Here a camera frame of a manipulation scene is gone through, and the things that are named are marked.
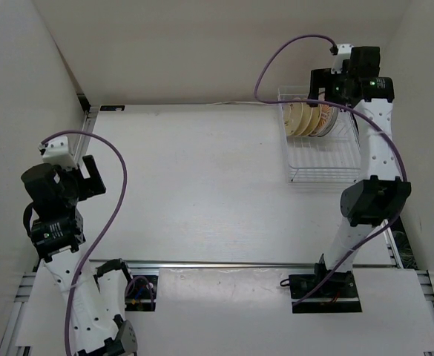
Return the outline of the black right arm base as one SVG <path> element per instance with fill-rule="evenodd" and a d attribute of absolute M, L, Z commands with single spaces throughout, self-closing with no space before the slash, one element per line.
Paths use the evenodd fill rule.
<path fill-rule="evenodd" d="M 293 314 L 362 312 L 353 272 L 335 272 L 319 286 L 330 273 L 324 263 L 316 263 L 312 273 L 290 274 L 280 281 L 280 287 L 290 290 Z"/>

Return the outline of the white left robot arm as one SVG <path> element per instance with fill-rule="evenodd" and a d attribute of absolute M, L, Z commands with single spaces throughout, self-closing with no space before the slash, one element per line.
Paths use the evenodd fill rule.
<path fill-rule="evenodd" d="M 21 180 L 32 199 L 23 225 L 65 302 L 66 355 L 136 355 L 137 337 L 125 319 L 125 297 L 135 279 L 121 259 L 94 268 L 84 248 L 83 218 L 77 204 L 106 192 L 91 155 L 79 168 L 42 163 Z"/>

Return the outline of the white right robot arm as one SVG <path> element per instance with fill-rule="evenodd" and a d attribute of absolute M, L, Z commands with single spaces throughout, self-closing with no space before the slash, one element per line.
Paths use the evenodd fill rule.
<path fill-rule="evenodd" d="M 357 122 L 360 172 L 341 194 L 342 223 L 330 249 L 315 266 L 312 287 L 333 294 L 352 272 L 358 249 L 383 234 L 399 217 L 412 187 L 392 140 L 394 85 L 381 77 L 379 47 L 339 44 L 332 68 L 311 72 L 309 104 L 316 91 L 323 103 L 350 113 Z"/>

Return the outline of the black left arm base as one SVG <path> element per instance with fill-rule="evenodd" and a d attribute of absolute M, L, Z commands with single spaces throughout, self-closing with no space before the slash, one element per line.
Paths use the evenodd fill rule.
<path fill-rule="evenodd" d="M 154 312 L 157 306 L 157 275 L 145 275 L 136 280 L 125 297 L 127 312 Z"/>

